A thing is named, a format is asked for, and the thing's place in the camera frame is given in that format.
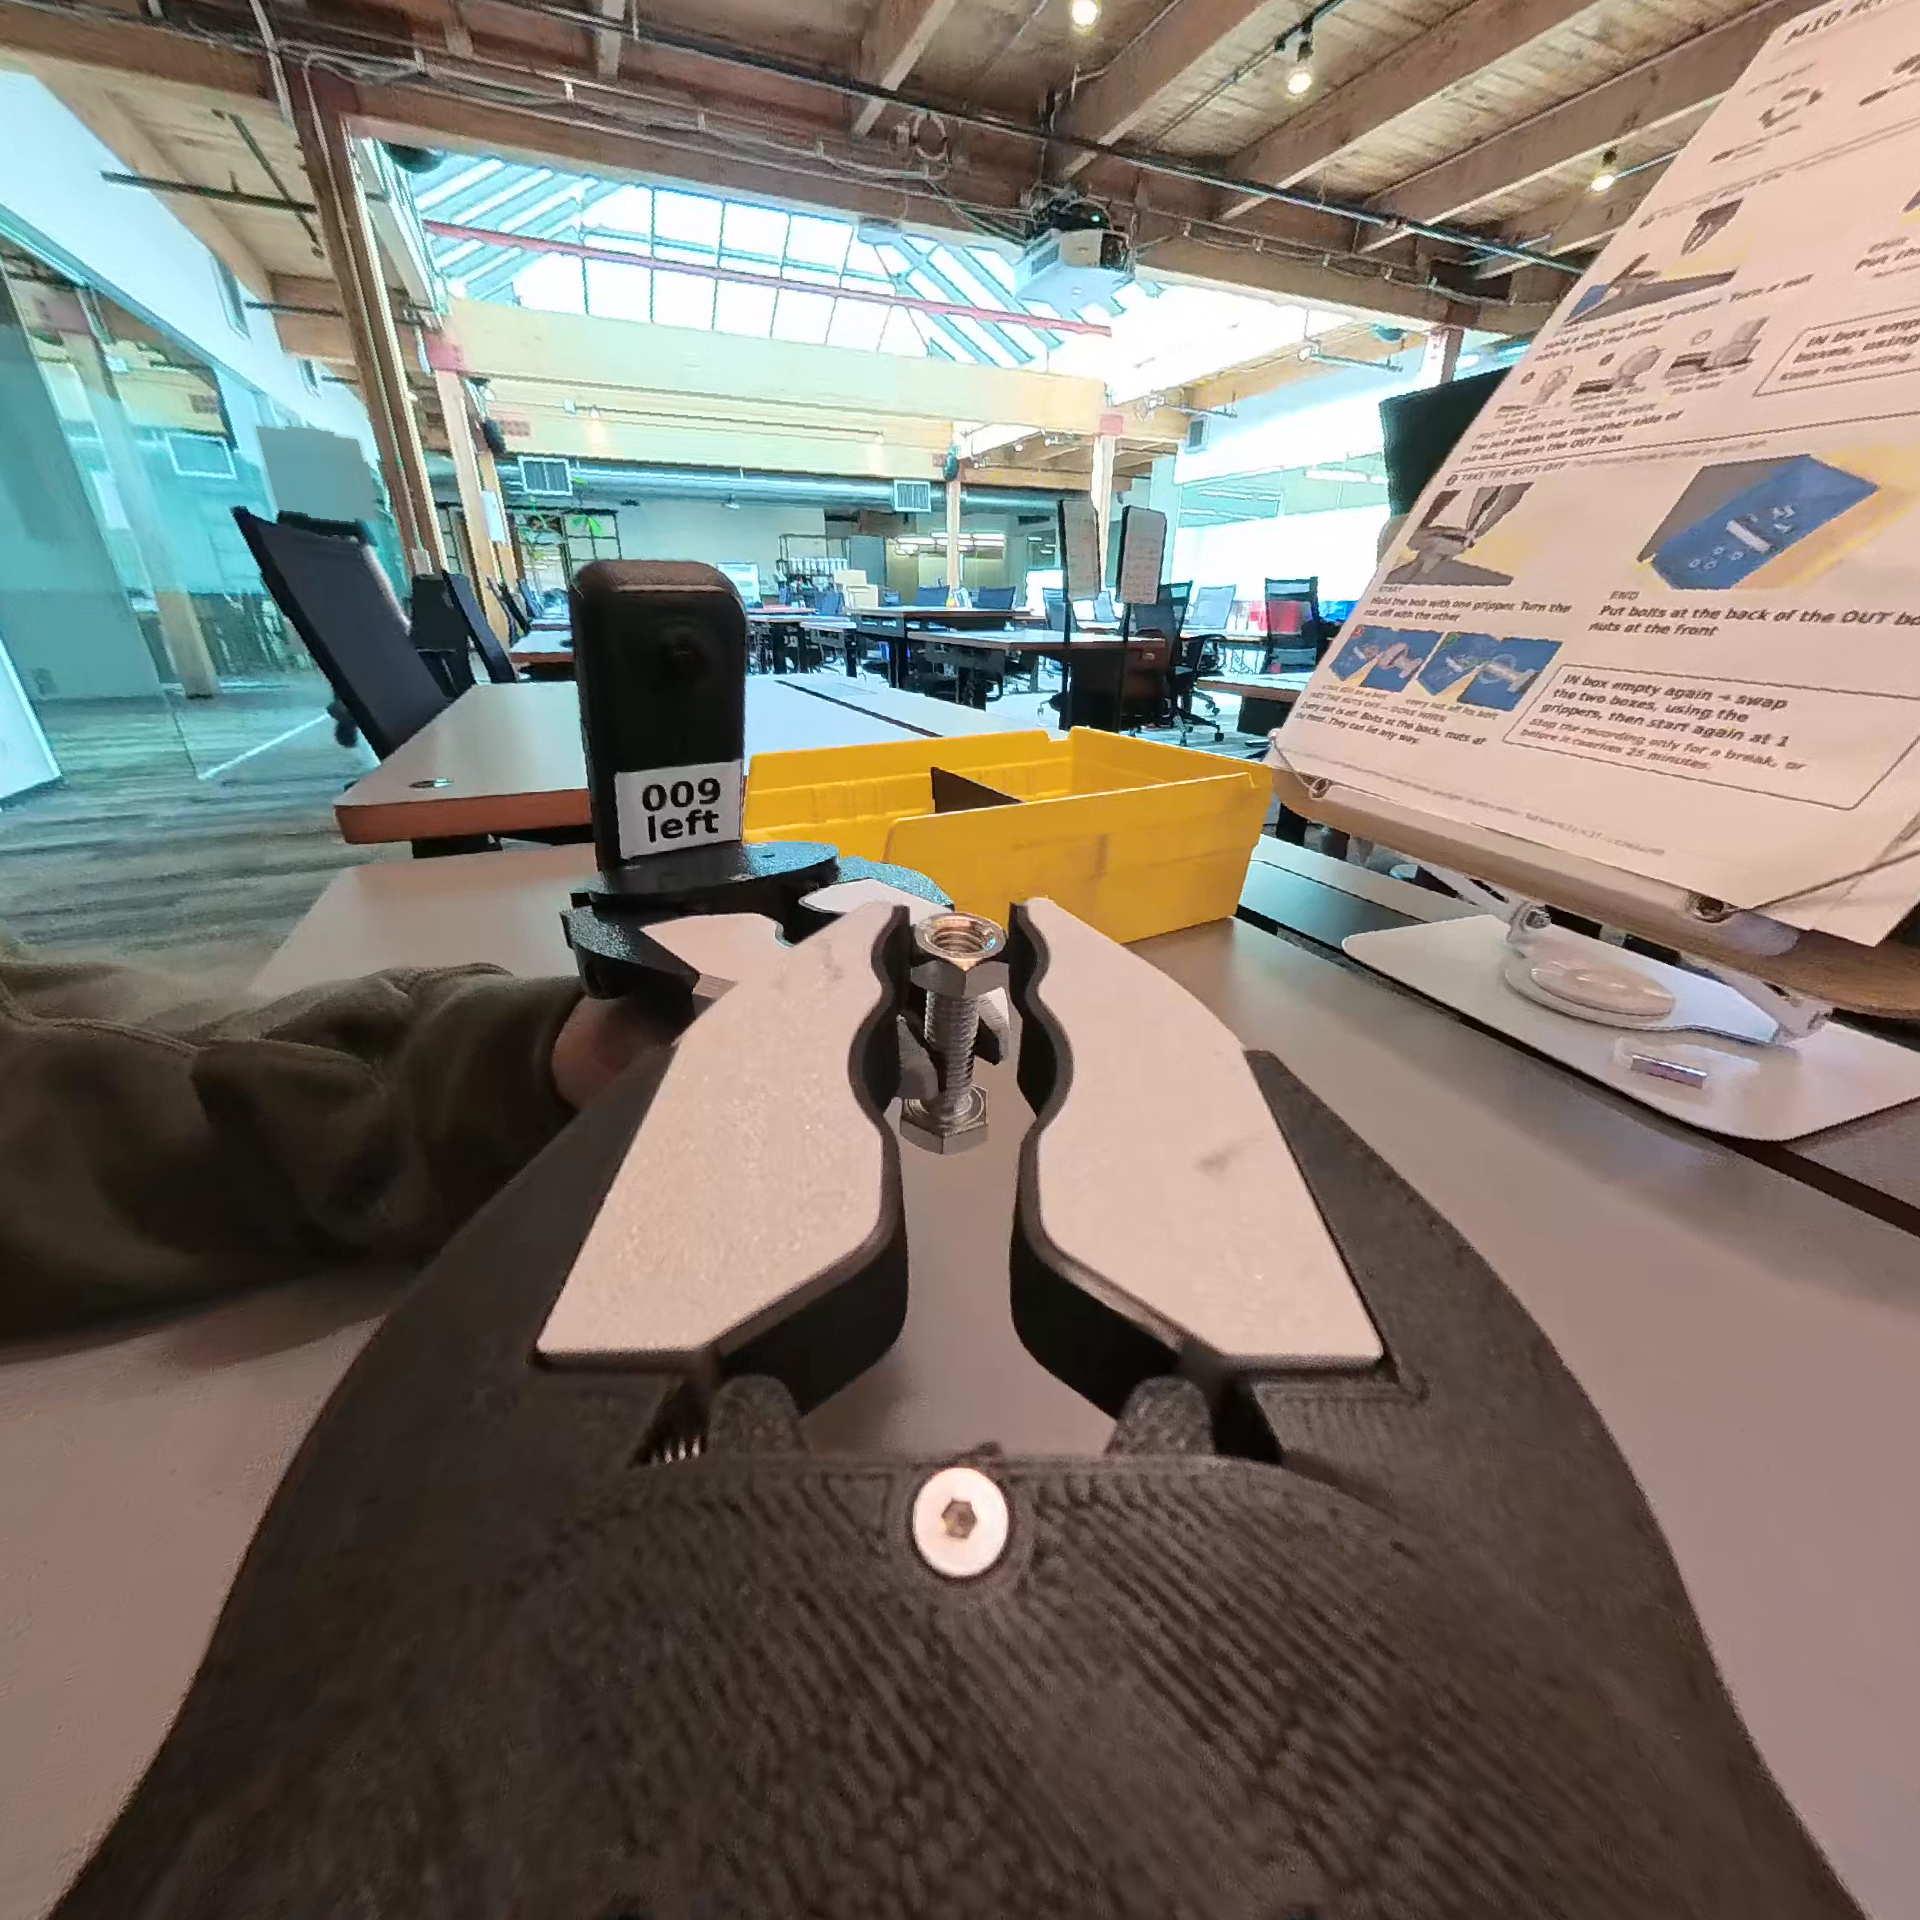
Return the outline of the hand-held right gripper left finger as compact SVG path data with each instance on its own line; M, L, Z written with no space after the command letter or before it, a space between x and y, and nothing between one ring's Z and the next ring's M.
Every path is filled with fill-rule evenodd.
M899 957L866 904L692 1018L537 1335L542 1364L827 1402L905 1322Z

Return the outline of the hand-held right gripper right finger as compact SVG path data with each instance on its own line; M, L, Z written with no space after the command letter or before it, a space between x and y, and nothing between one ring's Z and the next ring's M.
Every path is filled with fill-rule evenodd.
M1167 1375L1216 1409L1275 1375L1376 1370L1384 1335L1239 1038L1054 901L1016 906L1011 954L1032 1358L1112 1414Z

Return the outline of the steel hex nut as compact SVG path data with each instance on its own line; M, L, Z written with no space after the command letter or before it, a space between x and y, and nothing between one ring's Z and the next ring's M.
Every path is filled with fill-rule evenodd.
M1007 927L992 918L927 913L908 927L903 977L922 997L982 1000L1011 983L1007 948Z

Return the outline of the steel hex bolt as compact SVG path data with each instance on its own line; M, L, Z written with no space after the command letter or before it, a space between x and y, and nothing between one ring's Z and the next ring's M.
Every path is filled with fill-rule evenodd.
M923 990L919 1052L903 1046L903 1140L940 1157L985 1142L990 1102L977 1082L978 1028L978 999Z

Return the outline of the yellow divided bin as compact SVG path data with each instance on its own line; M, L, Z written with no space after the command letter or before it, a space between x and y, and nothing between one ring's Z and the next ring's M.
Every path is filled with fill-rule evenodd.
M1238 912L1272 788L1258 760L1097 729L908 735L758 754L744 825L922 872L992 921L1043 896L1138 944Z

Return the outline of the person's left forearm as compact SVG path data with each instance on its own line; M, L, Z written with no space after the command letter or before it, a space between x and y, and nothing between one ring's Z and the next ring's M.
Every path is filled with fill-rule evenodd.
M2 1333L419 1264L571 1119L576 983L399 968L287 997L2 944Z

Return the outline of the grey desk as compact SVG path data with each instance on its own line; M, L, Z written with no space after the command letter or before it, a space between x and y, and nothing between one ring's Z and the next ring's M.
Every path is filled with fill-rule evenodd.
M1284 1063L1520 1295L1615 1432L1778 1785L1916 1914L1912 1122L1750 1158L1247 918L1142 954ZM393 1285L4 1349L4 1914L154 1757L250 1536Z

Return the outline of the person's left hand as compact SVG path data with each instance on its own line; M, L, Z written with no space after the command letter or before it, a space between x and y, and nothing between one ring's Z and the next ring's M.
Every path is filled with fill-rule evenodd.
M595 1103L657 1049L671 1049L682 1024L639 997L580 997L548 1054L554 1087L574 1112Z

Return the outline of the black mesh office chair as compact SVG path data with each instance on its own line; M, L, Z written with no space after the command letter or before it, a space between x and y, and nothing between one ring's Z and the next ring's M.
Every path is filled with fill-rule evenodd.
M511 648L494 632L467 574L447 568L415 576L409 624L412 645L450 696L479 680L520 680Z
M336 735L359 735L384 760L448 705L448 693L359 519L231 506L278 608L331 687Z

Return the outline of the row of office desks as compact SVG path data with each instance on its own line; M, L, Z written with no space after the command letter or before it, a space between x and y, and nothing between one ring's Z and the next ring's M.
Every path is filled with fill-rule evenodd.
M848 680L858 680L868 661L878 661L889 687L916 689L951 682L962 703L983 709L992 687L1007 682L1019 663L1050 663L1064 671L1064 631L1034 621L1014 621L985 608L884 608L852 615L818 615L802 608L750 608L750 652L767 671L800 671L818 655ZM1258 713L1289 709L1308 687L1311 669L1272 674L1231 671L1224 634L1190 640L1190 665L1179 680L1174 729L1194 724L1200 696L1250 702Z

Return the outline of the red ceiling pipe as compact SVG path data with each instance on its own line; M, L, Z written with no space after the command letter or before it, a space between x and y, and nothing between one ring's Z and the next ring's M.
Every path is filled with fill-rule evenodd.
M1082 338L1100 338L1108 341L1113 329L1108 324L1090 321L1090 320L1072 320L1051 313L1035 313L1028 309L1014 309L1014 306L985 306L974 302L953 302L940 297L923 297L913 295L895 285L892 281L847 281L847 279L793 279L783 271L760 271L747 266L734 266L724 260L704 260L704 258L676 258L676 255L659 255L655 250L634 250L634 248L608 248L608 247L591 247L580 242L568 242L560 238L536 236L528 230L500 230L479 224L450 224L440 218L425 218L424 230L459 244L487 247L487 248L506 248L518 254L540 254L540 255L566 255L574 258L583 264L603 264L603 266L623 266L623 270L648 270L648 271L671 271L686 279L704 279L714 282L732 282L744 288L755 288L763 293L790 293L790 295L804 295L804 297L824 297L847 304L874 304L884 309L900 309L914 314L923 314L931 320L972 320L977 324L1000 324L1000 327L1018 327L1032 330L1057 330L1064 335L1082 335Z

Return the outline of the ceiling projector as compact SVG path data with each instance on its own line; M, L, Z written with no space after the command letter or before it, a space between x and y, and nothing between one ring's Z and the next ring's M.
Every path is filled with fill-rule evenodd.
M1106 304L1136 279L1130 238L1112 225L1050 225L1016 258L1016 300L1058 313Z

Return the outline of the black monitor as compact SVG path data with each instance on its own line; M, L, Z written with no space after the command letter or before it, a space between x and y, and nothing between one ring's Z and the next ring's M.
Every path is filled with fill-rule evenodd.
M1412 511L1507 372L1494 367L1382 397L1376 410L1391 516Z

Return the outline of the printed instruction sheet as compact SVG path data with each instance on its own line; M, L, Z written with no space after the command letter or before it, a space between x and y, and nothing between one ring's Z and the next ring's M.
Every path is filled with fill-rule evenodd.
M1919 812L1919 4L1786 22L1511 367L1283 766L1880 944Z

